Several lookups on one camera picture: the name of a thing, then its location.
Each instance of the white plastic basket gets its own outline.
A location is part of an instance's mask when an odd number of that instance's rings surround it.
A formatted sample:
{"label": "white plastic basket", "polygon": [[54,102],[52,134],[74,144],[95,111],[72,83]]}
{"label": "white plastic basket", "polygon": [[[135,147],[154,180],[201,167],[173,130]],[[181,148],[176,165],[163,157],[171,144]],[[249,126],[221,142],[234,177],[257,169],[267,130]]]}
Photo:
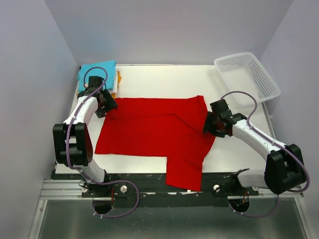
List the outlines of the white plastic basket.
{"label": "white plastic basket", "polygon": [[[229,91],[245,91],[258,103],[280,95],[281,91],[256,56],[250,52],[224,56],[214,61],[225,87]],[[231,95],[236,108],[254,102],[244,94]]]}

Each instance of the metal frame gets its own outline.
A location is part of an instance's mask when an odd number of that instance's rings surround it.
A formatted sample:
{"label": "metal frame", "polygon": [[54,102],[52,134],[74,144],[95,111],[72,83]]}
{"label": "metal frame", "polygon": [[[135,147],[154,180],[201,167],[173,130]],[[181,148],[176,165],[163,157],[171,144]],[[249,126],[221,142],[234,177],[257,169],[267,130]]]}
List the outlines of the metal frame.
{"label": "metal frame", "polygon": [[298,209],[302,224],[304,226],[304,230],[305,230],[307,238],[317,239],[316,233],[313,228],[313,224],[310,221],[310,218],[306,209],[305,200],[303,198],[295,198],[295,202],[296,202],[297,209]]}
{"label": "metal frame", "polygon": [[29,239],[39,238],[47,203],[47,200],[39,200],[29,234]]}
{"label": "metal frame", "polygon": [[[40,201],[45,200],[111,200],[111,198],[84,198],[82,197],[81,187],[78,185],[80,180],[45,180],[40,192]],[[249,198],[276,198],[277,195],[272,193],[269,189],[258,190],[258,196],[249,196]],[[187,191],[184,194],[194,194],[198,192]],[[282,198],[302,198],[303,196],[298,193],[284,192],[281,194]],[[228,199],[239,199],[242,196],[228,196]]]}

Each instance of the blue cloth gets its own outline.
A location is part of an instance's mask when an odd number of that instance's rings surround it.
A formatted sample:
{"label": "blue cloth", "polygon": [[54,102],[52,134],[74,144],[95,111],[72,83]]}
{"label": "blue cloth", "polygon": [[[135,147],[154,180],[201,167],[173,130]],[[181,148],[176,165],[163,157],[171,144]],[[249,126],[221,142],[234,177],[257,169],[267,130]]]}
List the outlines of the blue cloth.
{"label": "blue cloth", "polygon": [[[108,79],[106,81],[106,89],[107,90],[113,90],[114,85],[114,76],[115,76],[115,61],[104,61],[104,62],[98,62],[93,64],[87,64],[82,65],[81,70],[78,73],[77,80],[79,81],[78,91],[84,91],[84,75],[85,73],[92,67],[100,66],[103,67],[107,73],[108,73]],[[89,82],[90,76],[100,76],[103,79],[105,79],[105,72],[102,69],[93,69],[91,70],[85,77],[85,83],[87,84]]]}

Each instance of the yellow cloth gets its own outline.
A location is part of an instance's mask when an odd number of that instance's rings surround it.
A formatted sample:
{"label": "yellow cloth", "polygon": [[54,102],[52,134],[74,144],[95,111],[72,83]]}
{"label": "yellow cloth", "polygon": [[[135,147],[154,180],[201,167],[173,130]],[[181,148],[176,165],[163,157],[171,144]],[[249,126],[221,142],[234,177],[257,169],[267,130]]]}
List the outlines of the yellow cloth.
{"label": "yellow cloth", "polygon": [[[119,87],[122,77],[121,77],[121,74],[120,74],[119,71],[117,71],[117,74],[118,74],[118,87]],[[115,96],[116,96],[116,93],[111,94],[111,95],[112,95],[112,97],[113,97],[113,99],[114,99]]]}

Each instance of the screw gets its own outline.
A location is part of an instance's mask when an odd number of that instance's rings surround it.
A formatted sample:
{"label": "screw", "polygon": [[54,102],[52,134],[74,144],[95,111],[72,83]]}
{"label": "screw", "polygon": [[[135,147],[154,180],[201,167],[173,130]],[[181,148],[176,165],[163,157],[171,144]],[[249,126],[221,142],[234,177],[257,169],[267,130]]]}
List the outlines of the screw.
{"label": "screw", "polygon": [[128,188],[127,186],[123,185],[120,190],[122,193],[125,193],[128,190]]}
{"label": "screw", "polygon": [[220,191],[220,186],[219,186],[218,184],[215,184],[215,185],[213,186],[213,190],[214,190],[216,193],[218,193],[218,192]]}
{"label": "screw", "polygon": [[86,193],[88,191],[87,188],[81,188],[82,193]]}

